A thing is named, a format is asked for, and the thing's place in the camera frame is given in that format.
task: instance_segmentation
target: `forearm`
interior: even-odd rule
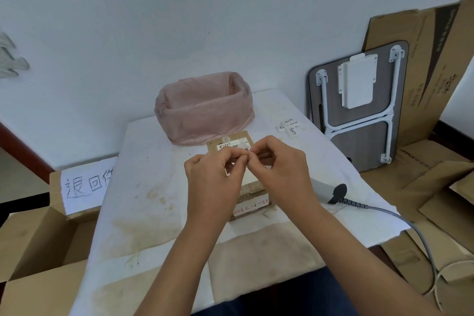
[[[219,233],[185,226],[135,316],[189,315]]]
[[[437,315],[438,311],[364,247],[315,197],[289,211],[361,315]]]

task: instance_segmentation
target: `person's right hand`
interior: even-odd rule
[[[292,148],[272,135],[250,148],[247,167],[287,214],[307,205],[309,198],[316,198],[304,151]]]

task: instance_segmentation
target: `plastic bag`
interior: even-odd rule
[[[201,145],[236,133],[255,117],[250,86],[231,71],[164,86],[155,114],[169,140],[177,145]]]

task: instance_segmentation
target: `tabletop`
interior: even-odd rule
[[[305,151],[312,178],[345,183],[347,198],[396,211],[282,91],[253,97],[256,116],[246,130],[254,142],[274,135]],[[277,130],[289,118],[300,123],[293,138]],[[206,152],[206,145],[172,145],[156,117],[129,124],[70,315],[133,315],[186,221],[183,163]],[[324,207],[366,247],[407,228],[374,210]],[[226,224],[202,272],[193,312],[323,266],[317,251],[273,205]]]

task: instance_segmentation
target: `jeans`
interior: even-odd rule
[[[252,306],[240,296],[223,302],[195,316],[249,316]],[[347,298],[340,284],[327,267],[308,272],[278,284],[277,315],[357,316],[358,313]]]

